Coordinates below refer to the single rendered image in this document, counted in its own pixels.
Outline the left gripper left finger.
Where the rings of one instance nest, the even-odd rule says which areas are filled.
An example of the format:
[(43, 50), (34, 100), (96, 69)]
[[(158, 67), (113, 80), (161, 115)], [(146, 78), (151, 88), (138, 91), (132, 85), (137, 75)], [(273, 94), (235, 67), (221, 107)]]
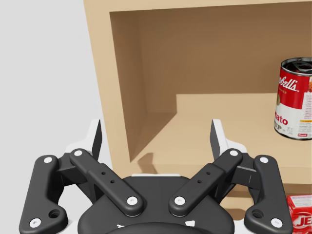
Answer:
[(40, 156), (35, 161), (19, 223), (21, 232), (62, 232), (68, 226), (66, 210), (59, 206), (64, 187), (76, 184), (95, 203), (107, 196), (129, 217), (140, 215), (143, 198), (106, 164), (99, 163), (102, 130), (99, 119), (90, 123), (84, 140), (66, 147), (58, 158)]

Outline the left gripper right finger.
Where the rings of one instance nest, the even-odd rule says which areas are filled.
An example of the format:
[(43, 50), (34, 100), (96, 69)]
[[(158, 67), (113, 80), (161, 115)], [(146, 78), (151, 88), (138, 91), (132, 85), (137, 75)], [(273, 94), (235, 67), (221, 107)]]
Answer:
[(198, 171), (169, 200), (169, 211), (188, 215), (206, 196), (220, 203), (236, 186), (248, 188), (253, 205), (244, 226), (252, 233), (292, 233), (293, 224), (276, 159), (252, 158), (244, 145), (225, 137), (221, 120), (213, 119), (210, 144), (214, 161)]

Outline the red and white can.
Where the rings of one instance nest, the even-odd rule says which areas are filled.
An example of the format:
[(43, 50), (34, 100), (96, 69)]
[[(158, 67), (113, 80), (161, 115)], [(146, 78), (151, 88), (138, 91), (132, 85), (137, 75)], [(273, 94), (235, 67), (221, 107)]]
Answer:
[(312, 140), (312, 58), (281, 62), (274, 129), (287, 138)]

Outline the pale wooden shelf unit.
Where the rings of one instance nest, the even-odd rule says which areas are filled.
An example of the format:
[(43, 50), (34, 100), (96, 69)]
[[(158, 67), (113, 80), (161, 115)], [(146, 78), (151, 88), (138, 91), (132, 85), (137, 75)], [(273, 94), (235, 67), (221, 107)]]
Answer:
[(84, 0), (114, 171), (192, 177), (210, 127), (312, 194), (312, 141), (274, 130), (280, 63), (312, 57), (312, 0)]

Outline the red and white carton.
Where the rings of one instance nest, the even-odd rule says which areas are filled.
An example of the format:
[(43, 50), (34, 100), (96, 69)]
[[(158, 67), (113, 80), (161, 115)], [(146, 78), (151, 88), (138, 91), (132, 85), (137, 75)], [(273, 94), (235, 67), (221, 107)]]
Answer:
[(292, 234), (312, 234), (312, 195), (289, 195)]

